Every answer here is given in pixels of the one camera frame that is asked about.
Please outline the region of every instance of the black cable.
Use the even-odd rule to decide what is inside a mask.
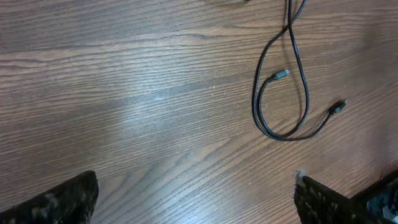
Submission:
[[[297,44],[295,42],[294,39],[294,35],[293,35],[293,28],[292,28],[292,24],[294,23],[294,21],[297,19],[297,17],[300,15],[300,13],[302,12],[304,5],[306,3],[307,0],[303,0],[303,2],[301,3],[301,6],[299,7],[298,11],[296,12],[296,14],[294,15],[293,19],[292,19],[292,0],[289,0],[288,3],[288,12],[287,12],[287,26],[284,27],[282,29],[282,31],[277,34],[265,47],[265,49],[263,50],[261,57],[260,57],[260,61],[259,64],[257,66],[257,72],[256,72],[256,77],[254,79],[254,88],[253,88],[253,98],[252,98],[252,112],[253,112],[253,118],[254,121],[257,125],[257,127],[268,137],[278,140],[278,141],[299,141],[299,140],[304,140],[304,139],[308,139],[308,138],[312,138],[314,137],[316,134],[318,134],[320,132],[320,130],[326,125],[326,122],[328,122],[329,118],[334,115],[335,113],[340,112],[344,106],[345,106],[345,102],[344,101],[339,101],[336,102],[330,109],[329,109],[329,113],[328,116],[325,118],[325,120],[322,122],[322,124],[319,126],[319,128],[317,130],[315,130],[312,134],[309,134],[308,136],[304,136],[304,137],[299,137],[299,138],[288,138],[289,136],[291,136],[292,134],[294,134],[297,130],[299,130],[299,128],[301,127],[301,125],[303,125],[305,119],[308,116],[308,110],[310,107],[310,95],[308,93],[308,86],[307,86],[307,82],[305,81],[305,77],[304,77],[304,71],[303,71],[303,67],[301,64],[301,60],[300,60],[300,55],[299,55],[299,50],[297,49]],[[284,71],[284,72],[280,72],[277,73],[273,76],[271,76],[270,78],[268,78],[264,84],[261,86],[260,89],[260,95],[259,98],[257,99],[257,88],[258,88],[258,84],[259,84],[259,77],[260,77],[260,72],[261,72],[261,67],[262,64],[264,62],[264,59],[266,57],[266,53],[268,51],[268,49],[271,47],[271,45],[279,38],[282,37],[282,35],[289,30],[289,34],[290,34],[290,39],[292,41],[292,45],[293,45],[293,50],[294,50],[294,54],[296,56],[296,60],[297,60],[297,65],[298,65],[298,69],[300,70],[300,76],[301,76],[301,80],[304,86],[304,92],[305,92],[305,111],[304,111],[304,115],[302,116],[301,120],[297,123],[297,125],[288,133],[285,134],[277,134],[274,133],[273,131],[271,131],[271,129],[268,127],[267,123],[264,120],[264,117],[262,115],[262,111],[261,111],[261,99],[262,99],[262,95],[264,93],[264,90],[266,89],[267,84],[269,84],[270,82],[273,82],[275,80],[278,80],[280,78],[283,78],[284,76],[286,76],[288,74],[288,72]]]

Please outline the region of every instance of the brown wood grain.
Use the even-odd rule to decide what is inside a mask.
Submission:
[[[294,24],[313,139],[256,128],[252,83],[284,1],[0,1],[0,210],[85,170],[93,223],[298,222],[295,169],[352,196],[398,168],[398,2],[308,0]],[[289,37],[267,55],[266,121],[303,90]]]

